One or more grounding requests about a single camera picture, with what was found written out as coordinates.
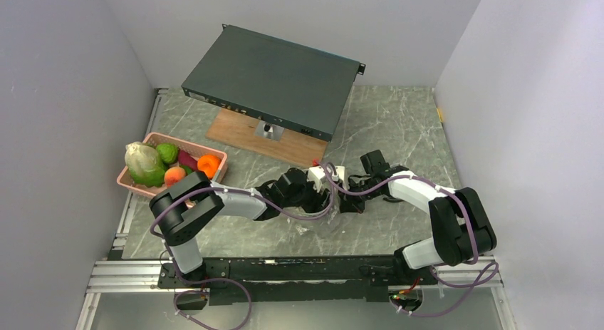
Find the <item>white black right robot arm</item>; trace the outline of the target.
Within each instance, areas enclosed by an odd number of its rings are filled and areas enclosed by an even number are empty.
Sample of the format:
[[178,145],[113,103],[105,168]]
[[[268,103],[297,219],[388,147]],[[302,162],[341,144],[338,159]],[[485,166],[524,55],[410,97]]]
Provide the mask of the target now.
[[383,197],[403,201],[425,212],[432,236],[395,251],[394,278],[409,284],[420,269],[437,265],[474,263],[496,248],[497,238],[478,193],[437,185],[402,165],[391,166],[380,150],[363,156],[364,175],[351,175],[348,187],[339,187],[341,212],[362,212],[365,201]]

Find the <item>green fake chili pepper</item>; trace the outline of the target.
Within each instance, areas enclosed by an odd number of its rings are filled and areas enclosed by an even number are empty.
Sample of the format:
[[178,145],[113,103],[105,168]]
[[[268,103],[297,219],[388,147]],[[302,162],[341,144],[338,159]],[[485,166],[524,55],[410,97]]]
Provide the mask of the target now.
[[180,167],[185,171],[186,175],[189,175],[193,172],[193,169],[187,165],[180,165]]

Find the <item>red peach fake fruit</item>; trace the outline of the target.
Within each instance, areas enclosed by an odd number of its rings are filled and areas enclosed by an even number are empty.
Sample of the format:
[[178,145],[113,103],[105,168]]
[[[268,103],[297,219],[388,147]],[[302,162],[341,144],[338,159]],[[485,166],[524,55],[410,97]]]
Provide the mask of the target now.
[[187,171],[182,167],[171,167],[164,174],[166,187],[171,187],[187,176]]

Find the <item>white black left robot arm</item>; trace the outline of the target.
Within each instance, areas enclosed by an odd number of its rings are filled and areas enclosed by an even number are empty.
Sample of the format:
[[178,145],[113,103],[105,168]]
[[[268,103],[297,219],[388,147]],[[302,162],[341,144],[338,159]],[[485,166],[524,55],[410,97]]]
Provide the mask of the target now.
[[175,260],[178,280],[195,287],[205,275],[195,237],[214,218],[233,216],[262,222],[282,213],[294,217],[290,210],[299,208],[304,211],[299,219],[317,220],[331,211],[336,196],[332,188],[320,187],[297,168],[248,189],[222,185],[201,171],[193,172],[150,200],[155,218],[150,232],[162,239]]

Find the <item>white fake food pieces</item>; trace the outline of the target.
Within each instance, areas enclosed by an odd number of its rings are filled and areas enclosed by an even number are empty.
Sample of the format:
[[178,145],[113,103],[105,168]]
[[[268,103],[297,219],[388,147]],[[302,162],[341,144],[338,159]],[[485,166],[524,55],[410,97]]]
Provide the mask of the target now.
[[134,142],[125,146],[125,165],[134,183],[146,187],[161,187],[167,166],[152,146]]

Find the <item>clear zip top bag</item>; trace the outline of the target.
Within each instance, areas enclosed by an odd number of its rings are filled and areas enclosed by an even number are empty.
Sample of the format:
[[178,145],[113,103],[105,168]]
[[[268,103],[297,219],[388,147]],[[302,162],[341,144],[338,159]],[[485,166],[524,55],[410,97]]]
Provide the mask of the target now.
[[289,218],[288,222],[293,225],[293,228],[300,234],[303,235],[318,235],[319,237],[329,237],[340,227],[340,200],[336,195],[333,198],[333,203],[329,211],[318,218],[317,220],[308,220],[308,218],[315,217],[320,211],[325,209],[332,198],[330,190],[326,187],[322,187],[319,195],[321,200],[313,204],[313,211],[307,212],[302,207],[293,208],[295,215],[301,216],[302,220]]

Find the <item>dark red fake fruit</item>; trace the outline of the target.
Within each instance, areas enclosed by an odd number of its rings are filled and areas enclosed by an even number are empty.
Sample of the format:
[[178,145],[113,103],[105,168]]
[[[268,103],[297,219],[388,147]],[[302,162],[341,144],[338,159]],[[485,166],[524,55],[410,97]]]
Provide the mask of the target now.
[[188,152],[180,150],[177,156],[180,165],[187,166],[193,171],[198,171],[197,160],[194,159]]

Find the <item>orange fake fruit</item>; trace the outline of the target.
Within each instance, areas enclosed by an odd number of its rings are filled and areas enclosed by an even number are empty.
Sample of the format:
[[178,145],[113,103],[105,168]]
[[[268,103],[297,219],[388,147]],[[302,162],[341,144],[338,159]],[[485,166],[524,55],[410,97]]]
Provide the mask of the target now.
[[198,171],[203,172],[209,179],[212,179],[218,176],[221,163],[222,159],[218,156],[206,154],[198,159],[197,169]]

